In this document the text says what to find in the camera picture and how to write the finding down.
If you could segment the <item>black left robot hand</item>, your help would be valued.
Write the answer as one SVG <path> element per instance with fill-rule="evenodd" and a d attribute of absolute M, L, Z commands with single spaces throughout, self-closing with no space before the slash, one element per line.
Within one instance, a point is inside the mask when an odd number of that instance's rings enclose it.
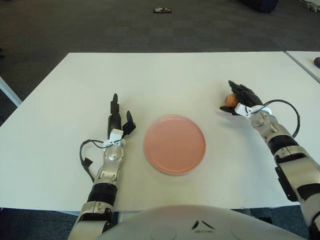
<path fill-rule="evenodd" d="M 107 138 L 110 138 L 113 129 L 122 130 L 122 138 L 130 135 L 136 129 L 136 124 L 133 121 L 133 117 L 129 110 L 126 112 L 126 120 L 127 122 L 122 125 L 118 95 L 115 93 L 113 95 L 112 101 L 110 102 L 110 115 L 107 121 Z"/>

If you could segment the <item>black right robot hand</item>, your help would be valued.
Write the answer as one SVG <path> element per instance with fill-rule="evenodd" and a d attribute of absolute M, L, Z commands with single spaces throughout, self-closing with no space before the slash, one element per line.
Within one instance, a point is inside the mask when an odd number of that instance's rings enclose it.
<path fill-rule="evenodd" d="M 230 113 L 233 116 L 238 116 L 235 112 L 235 108 L 238 104 L 242 104 L 247 107 L 263 105 L 260 98 L 250 88 L 247 88 L 242 84 L 236 84 L 231 80 L 228 81 L 228 84 L 232 93 L 226 97 L 224 105 L 219 107 L 221 111 Z"/>

